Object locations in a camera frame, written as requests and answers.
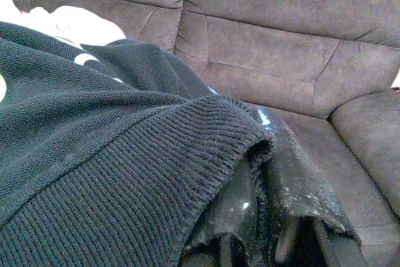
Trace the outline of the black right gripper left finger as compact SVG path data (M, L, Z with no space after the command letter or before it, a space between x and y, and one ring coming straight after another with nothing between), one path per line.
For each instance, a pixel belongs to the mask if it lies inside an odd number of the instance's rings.
M249 266L257 236L256 189L248 161L207 205L184 249L184 266Z

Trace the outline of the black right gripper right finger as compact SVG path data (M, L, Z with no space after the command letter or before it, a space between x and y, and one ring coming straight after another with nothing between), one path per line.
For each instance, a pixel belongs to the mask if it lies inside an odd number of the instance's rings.
M273 110L251 110L273 135L262 167L267 196L270 266L361 266L361 241L330 182L287 123Z

